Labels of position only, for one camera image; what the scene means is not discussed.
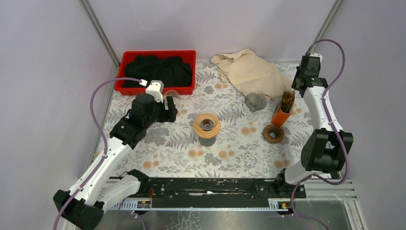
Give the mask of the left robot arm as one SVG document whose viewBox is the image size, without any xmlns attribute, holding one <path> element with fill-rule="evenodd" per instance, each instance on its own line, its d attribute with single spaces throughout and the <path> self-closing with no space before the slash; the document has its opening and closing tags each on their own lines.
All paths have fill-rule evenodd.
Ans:
<svg viewBox="0 0 406 230">
<path fill-rule="evenodd" d="M 120 200 L 148 192 L 148 183 L 135 176 L 125 176 L 106 193 L 102 187 L 118 163 L 147 135 L 154 123 L 175 122 L 178 113 L 173 97 L 156 101 L 151 94 L 142 93 L 132 101 L 131 109 L 104 138 L 104 149 L 85 173 L 68 190 L 57 190 L 53 201 L 58 210 L 56 221 L 64 218 L 82 230 L 93 230 L 104 213 Z"/>
</svg>

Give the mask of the glass coffee carafe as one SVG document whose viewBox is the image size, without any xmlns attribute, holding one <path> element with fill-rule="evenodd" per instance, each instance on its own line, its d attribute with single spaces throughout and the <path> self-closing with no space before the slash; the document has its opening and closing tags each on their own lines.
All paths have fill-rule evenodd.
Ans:
<svg viewBox="0 0 406 230">
<path fill-rule="evenodd" d="M 202 146 L 210 147 L 216 142 L 216 136 L 213 136 L 211 138 L 204 138 L 199 136 L 198 141 Z"/>
</svg>

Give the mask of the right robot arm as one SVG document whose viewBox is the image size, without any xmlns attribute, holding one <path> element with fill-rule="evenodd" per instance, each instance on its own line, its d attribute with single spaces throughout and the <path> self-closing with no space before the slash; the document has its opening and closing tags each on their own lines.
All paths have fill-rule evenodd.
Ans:
<svg viewBox="0 0 406 230">
<path fill-rule="evenodd" d="M 305 54 L 292 83 L 309 109 L 313 133 L 303 146 L 300 161 L 275 183 L 275 193 L 281 197 L 291 194 L 293 184 L 308 176 L 341 171 L 353 144 L 353 135 L 345 132 L 335 117 L 326 79 L 319 77 L 321 61 L 320 54 Z"/>
</svg>

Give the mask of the clear glass dripper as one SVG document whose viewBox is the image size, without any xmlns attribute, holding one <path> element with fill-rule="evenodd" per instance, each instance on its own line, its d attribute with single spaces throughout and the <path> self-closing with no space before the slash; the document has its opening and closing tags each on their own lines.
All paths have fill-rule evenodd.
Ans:
<svg viewBox="0 0 406 230">
<path fill-rule="evenodd" d="M 203 131 L 210 131 L 219 123 L 219 118 L 213 113 L 201 113 L 196 117 L 195 123 Z"/>
</svg>

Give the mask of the light wooden ring holder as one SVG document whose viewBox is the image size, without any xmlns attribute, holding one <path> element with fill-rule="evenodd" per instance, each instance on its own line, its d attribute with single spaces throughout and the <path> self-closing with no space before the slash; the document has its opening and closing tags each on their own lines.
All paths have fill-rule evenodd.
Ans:
<svg viewBox="0 0 406 230">
<path fill-rule="evenodd" d="M 204 137 L 204 138 L 211 138 L 211 137 L 217 136 L 217 135 L 219 134 L 220 129 L 221 129 L 221 122 L 220 122 L 220 120 L 219 120 L 219 123 L 216 125 L 216 127 L 215 127 L 214 129 L 210 130 L 210 131 L 203 131 L 202 129 L 198 128 L 198 127 L 197 127 L 197 124 L 195 123 L 195 120 L 194 120 L 194 122 L 193 122 L 193 129 L 194 129 L 194 132 L 195 132 L 198 136 Z"/>
</svg>

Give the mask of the orange coffee filter box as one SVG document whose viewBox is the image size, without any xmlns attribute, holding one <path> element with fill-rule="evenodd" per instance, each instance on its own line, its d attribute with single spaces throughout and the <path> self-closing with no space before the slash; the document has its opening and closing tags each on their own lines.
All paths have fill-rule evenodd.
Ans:
<svg viewBox="0 0 406 230">
<path fill-rule="evenodd" d="M 276 108 L 274 110 L 271 123 L 278 126 L 283 126 L 291 115 L 295 101 L 295 91 L 285 90 L 277 102 Z"/>
</svg>

